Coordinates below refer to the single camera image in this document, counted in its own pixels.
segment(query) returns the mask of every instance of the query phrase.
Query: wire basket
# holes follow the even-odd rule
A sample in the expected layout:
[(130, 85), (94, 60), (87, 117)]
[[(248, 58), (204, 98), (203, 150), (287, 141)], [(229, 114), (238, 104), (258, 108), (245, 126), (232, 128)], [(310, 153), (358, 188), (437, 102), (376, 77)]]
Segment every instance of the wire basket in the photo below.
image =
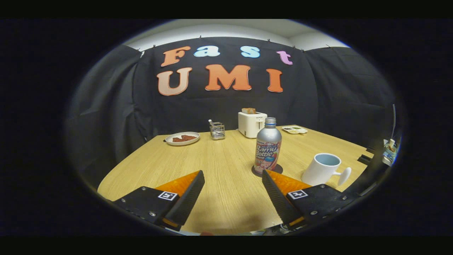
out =
[(225, 139), (225, 125), (222, 122), (212, 122), (209, 120), (209, 130), (213, 140)]

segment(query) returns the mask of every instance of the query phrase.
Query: letter s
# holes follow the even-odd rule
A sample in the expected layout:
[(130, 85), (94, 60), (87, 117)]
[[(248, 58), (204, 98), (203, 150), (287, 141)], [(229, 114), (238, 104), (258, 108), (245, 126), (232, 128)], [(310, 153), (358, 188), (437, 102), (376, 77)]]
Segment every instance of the letter s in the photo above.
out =
[(241, 55), (246, 58), (258, 58), (260, 56), (260, 49), (253, 46), (242, 46), (241, 47)]

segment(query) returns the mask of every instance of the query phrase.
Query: bottle cap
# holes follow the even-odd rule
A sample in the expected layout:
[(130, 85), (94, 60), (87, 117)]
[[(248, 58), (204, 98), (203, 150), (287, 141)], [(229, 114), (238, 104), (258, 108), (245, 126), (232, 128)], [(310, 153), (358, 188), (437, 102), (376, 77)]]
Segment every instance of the bottle cap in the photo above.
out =
[(267, 117), (265, 121), (266, 125), (276, 125), (277, 120), (274, 117)]

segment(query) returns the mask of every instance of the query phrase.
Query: light blue letter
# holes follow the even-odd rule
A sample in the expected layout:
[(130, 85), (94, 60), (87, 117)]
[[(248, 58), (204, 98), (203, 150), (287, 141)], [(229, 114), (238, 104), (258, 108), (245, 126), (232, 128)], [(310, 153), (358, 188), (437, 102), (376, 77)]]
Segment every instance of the light blue letter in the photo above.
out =
[(242, 53), (241, 55), (246, 58), (258, 58), (260, 56), (260, 49), (253, 46), (242, 46), (241, 47)]
[(217, 57), (220, 55), (219, 47), (217, 46), (203, 46), (197, 49), (197, 52), (193, 54), (195, 57)]

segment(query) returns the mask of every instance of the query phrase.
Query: wooden table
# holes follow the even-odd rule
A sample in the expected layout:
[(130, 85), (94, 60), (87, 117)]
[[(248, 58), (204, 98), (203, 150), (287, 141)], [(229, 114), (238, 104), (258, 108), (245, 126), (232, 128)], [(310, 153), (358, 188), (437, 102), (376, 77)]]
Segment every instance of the wooden table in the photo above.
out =
[[(332, 153), (342, 160), (338, 172), (352, 168), (343, 185), (337, 186), (339, 176), (327, 182), (343, 191), (366, 168), (357, 159), (362, 154), (373, 157), (364, 147), (321, 132), (307, 129), (306, 134), (294, 135), (277, 128), (282, 134), (278, 164), (282, 174), (294, 179), (300, 180), (314, 155)], [(246, 138), (238, 130), (226, 131), (225, 136), (212, 140), (209, 132), (202, 132), (200, 140), (186, 146), (171, 146), (163, 142), (167, 135), (156, 136), (110, 171), (98, 192), (114, 201), (141, 186), (157, 187), (203, 170), (205, 185), (181, 230), (230, 235), (282, 223), (261, 178), (251, 172), (256, 139)]]

